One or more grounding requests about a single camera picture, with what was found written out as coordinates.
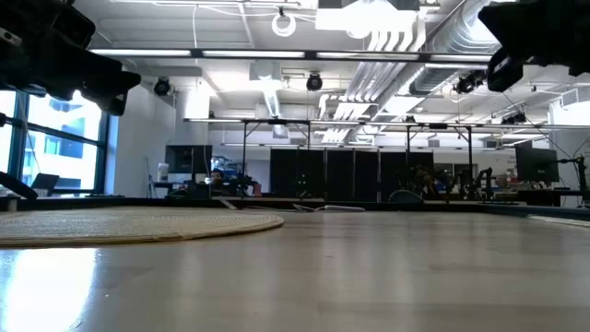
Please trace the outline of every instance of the woven mat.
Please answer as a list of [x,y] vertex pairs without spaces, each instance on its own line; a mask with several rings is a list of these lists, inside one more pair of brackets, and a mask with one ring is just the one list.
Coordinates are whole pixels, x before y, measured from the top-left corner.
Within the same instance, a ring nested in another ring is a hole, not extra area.
[[263,231],[283,222],[274,215],[177,207],[0,213],[0,246],[183,241]]

